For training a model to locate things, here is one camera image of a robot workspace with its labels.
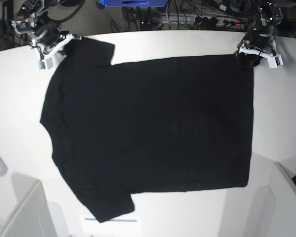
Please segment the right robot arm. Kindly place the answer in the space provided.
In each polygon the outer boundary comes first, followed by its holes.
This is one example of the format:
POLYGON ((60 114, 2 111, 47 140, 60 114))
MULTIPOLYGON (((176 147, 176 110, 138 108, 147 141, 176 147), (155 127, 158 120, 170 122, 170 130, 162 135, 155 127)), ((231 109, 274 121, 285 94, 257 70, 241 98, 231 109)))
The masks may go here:
POLYGON ((58 41, 61 25, 49 18, 48 12, 60 3, 60 0, 27 0, 8 23, 15 33, 26 35, 31 44, 42 45, 42 53, 48 54, 58 41))

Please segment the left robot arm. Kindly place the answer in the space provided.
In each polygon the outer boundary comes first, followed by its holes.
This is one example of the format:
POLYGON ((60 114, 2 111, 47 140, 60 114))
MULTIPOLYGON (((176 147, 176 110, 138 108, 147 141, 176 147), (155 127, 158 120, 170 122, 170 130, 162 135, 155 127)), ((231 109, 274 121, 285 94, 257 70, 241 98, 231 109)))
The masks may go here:
POLYGON ((245 69, 257 66, 262 59, 267 60, 270 68, 278 68, 284 62, 277 52, 274 28, 283 19, 281 7, 268 0, 255 0, 250 4, 256 7, 255 21, 238 44, 235 56, 245 69))

